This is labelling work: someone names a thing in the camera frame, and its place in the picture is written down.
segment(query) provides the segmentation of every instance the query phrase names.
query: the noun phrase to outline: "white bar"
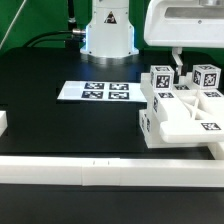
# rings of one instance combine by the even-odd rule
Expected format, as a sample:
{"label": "white bar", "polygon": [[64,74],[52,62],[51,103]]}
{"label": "white bar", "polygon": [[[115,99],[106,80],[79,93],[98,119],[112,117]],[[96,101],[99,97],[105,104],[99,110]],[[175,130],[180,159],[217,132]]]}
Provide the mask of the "white bar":
{"label": "white bar", "polygon": [[224,187],[224,161],[0,157],[0,183]]}
{"label": "white bar", "polygon": [[0,183],[81,185],[81,160],[0,156]]}

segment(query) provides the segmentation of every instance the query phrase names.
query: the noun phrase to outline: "white bracket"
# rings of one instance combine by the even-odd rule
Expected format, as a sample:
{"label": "white bracket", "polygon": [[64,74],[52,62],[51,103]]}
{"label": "white bracket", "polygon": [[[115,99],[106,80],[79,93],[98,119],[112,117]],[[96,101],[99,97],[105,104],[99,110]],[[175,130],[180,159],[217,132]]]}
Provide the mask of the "white bracket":
{"label": "white bracket", "polygon": [[182,66],[183,66],[183,62],[180,58],[180,54],[182,54],[182,47],[173,47],[172,48],[172,55],[173,58],[177,64],[177,74],[178,76],[181,75],[182,72]]}

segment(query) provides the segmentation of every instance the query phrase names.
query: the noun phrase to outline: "white structure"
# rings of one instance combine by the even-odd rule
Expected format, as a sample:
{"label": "white structure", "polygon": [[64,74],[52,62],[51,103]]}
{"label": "white structure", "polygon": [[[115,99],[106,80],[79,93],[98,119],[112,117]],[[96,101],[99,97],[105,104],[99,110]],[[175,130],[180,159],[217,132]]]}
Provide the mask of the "white structure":
{"label": "white structure", "polygon": [[223,48],[223,5],[223,0],[151,0],[144,39],[153,46]]}
{"label": "white structure", "polygon": [[120,64],[138,54],[129,0],[93,0],[92,20],[86,27],[82,58],[100,64]]}
{"label": "white structure", "polygon": [[[161,82],[158,75],[152,85],[151,74],[142,74],[141,89],[148,104],[146,111],[140,111],[140,125],[148,147],[208,146],[209,142],[224,141],[224,96],[214,88],[220,69],[209,66],[212,73],[209,69],[201,73],[198,85],[195,68],[208,65],[194,66],[194,73],[181,77],[179,85],[172,85],[171,90],[153,87]],[[156,67],[151,69],[154,77]]]}
{"label": "white structure", "polygon": [[8,124],[7,124],[6,112],[0,111],[0,137],[7,127]]}

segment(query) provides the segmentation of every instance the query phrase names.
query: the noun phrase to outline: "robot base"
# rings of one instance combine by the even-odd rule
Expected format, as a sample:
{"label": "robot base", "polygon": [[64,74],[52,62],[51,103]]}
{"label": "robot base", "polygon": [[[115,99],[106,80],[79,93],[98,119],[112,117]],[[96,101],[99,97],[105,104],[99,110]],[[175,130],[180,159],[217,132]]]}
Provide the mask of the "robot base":
{"label": "robot base", "polygon": [[95,57],[89,54],[81,54],[81,59],[101,65],[121,65],[136,62],[138,60],[138,55],[130,55],[123,58],[106,58]]}

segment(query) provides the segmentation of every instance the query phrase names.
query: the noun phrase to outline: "white robot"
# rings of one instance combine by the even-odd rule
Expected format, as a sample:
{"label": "white robot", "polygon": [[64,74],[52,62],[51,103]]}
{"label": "white robot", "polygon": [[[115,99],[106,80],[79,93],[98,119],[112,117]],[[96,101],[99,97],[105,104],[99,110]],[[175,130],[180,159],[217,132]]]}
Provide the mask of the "white robot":
{"label": "white robot", "polygon": [[122,64],[139,53],[129,22],[129,0],[93,0],[92,20],[86,27],[83,59],[100,64]]}

